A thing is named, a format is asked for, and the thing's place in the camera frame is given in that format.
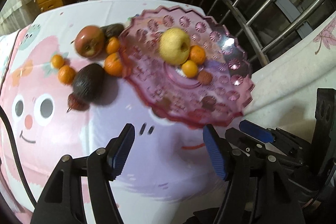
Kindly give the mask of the red lychee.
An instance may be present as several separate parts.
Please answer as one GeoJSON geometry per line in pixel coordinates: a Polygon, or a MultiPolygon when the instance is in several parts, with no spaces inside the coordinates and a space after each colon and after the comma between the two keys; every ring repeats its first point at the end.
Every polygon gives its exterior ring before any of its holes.
{"type": "Polygon", "coordinates": [[[89,109],[89,105],[85,102],[80,101],[73,93],[71,93],[68,96],[67,103],[68,103],[67,112],[70,112],[71,110],[86,111],[89,109]]]}
{"type": "Polygon", "coordinates": [[[202,70],[198,73],[197,80],[202,85],[209,85],[213,80],[213,75],[208,71],[202,70]]]}

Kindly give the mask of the dark avocado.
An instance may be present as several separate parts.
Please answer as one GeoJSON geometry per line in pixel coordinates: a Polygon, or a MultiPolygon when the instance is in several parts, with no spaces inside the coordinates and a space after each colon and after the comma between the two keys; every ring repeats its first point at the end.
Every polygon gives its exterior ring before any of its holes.
{"type": "Polygon", "coordinates": [[[92,63],[83,67],[75,76],[72,87],[76,98],[91,103],[102,93],[105,71],[100,64],[92,63]]]}

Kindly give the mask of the small orange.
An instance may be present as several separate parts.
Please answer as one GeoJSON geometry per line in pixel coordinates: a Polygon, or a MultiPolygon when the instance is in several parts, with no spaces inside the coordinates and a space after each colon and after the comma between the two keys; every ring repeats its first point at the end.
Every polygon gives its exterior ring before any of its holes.
{"type": "Polygon", "coordinates": [[[120,49],[120,41],[117,37],[112,37],[108,39],[107,45],[106,45],[106,53],[111,55],[113,53],[116,53],[120,49]]]}
{"type": "Polygon", "coordinates": [[[59,55],[53,55],[51,58],[51,65],[55,68],[55,69],[60,69],[63,65],[65,64],[64,58],[59,55]]]}
{"type": "Polygon", "coordinates": [[[189,79],[195,78],[198,75],[198,65],[192,60],[187,60],[183,63],[181,69],[185,76],[189,79]]]}

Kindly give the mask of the large orange tangerine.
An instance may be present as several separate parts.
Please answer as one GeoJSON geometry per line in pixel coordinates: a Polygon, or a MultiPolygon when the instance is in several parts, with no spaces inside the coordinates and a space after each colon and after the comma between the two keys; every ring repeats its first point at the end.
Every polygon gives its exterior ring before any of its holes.
{"type": "Polygon", "coordinates": [[[191,46],[189,59],[197,65],[202,65],[206,61],[206,52],[204,48],[197,45],[191,46]]]}

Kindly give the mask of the red apple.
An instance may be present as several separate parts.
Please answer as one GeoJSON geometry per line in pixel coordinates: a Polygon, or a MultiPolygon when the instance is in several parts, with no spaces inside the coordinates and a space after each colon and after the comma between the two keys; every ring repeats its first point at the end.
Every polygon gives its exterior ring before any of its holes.
{"type": "Polygon", "coordinates": [[[95,58],[104,49],[105,35],[98,26],[85,26],[74,39],[76,52],[85,58],[95,58]]]}

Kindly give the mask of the yellow pear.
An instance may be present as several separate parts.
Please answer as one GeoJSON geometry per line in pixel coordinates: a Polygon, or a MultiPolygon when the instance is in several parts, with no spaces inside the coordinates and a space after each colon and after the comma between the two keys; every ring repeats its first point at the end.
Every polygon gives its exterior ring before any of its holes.
{"type": "Polygon", "coordinates": [[[190,54],[190,37],[180,28],[166,30],[159,39],[159,54],[170,65],[181,65],[190,54]]]}

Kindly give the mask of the dark overripe banana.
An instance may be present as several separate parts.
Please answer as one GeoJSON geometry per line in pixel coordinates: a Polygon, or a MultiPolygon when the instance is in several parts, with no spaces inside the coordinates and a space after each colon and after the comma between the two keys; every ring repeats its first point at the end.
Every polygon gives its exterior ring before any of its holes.
{"type": "Polygon", "coordinates": [[[103,26],[100,28],[105,35],[106,39],[110,39],[112,37],[119,37],[120,34],[125,29],[124,25],[121,23],[110,24],[108,26],[103,26]]]}

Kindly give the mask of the white floral curtain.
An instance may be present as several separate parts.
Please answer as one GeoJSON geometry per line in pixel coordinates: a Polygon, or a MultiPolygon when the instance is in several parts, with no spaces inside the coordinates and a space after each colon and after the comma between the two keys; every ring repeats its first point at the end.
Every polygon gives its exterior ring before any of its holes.
{"type": "Polygon", "coordinates": [[[252,75],[255,88],[244,118],[310,141],[317,89],[335,88],[335,15],[252,75]]]}

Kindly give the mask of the cartoon printed tablecloth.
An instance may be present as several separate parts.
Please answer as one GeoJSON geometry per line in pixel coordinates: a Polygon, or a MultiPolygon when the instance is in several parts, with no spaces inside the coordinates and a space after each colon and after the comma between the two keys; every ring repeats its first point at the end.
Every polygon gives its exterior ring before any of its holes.
{"type": "Polygon", "coordinates": [[[183,223],[193,212],[218,207],[224,182],[211,166],[202,127],[220,134],[236,125],[254,87],[244,51],[200,8],[155,0],[104,0],[40,14],[3,38],[1,106],[13,128],[26,179],[39,197],[60,158],[90,155],[135,127],[135,141],[112,191],[125,223],[183,223]],[[61,55],[76,71],[90,63],[74,38],[89,25],[130,26],[123,36],[131,60],[128,79],[107,76],[102,95],[86,111],[68,110],[72,93],[51,65],[61,55]],[[202,85],[153,57],[161,33],[179,27],[206,51],[213,79],[202,85]]]}

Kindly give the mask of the purple glass fruit bowl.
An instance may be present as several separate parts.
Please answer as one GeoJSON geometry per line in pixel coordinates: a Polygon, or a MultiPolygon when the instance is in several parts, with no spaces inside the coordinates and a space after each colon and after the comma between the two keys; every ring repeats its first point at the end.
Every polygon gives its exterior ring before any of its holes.
{"type": "Polygon", "coordinates": [[[145,10],[120,43],[127,82],[160,117],[227,126],[252,100],[245,51],[225,26],[193,9],[145,10]]]}

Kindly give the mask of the white lace covered furniture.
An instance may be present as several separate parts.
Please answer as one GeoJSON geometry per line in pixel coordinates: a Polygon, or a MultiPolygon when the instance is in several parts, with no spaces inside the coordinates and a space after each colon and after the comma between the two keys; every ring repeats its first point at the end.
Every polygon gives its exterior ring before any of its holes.
{"type": "Polygon", "coordinates": [[[31,24],[40,12],[34,0],[7,0],[1,9],[1,35],[23,29],[31,24]]]}

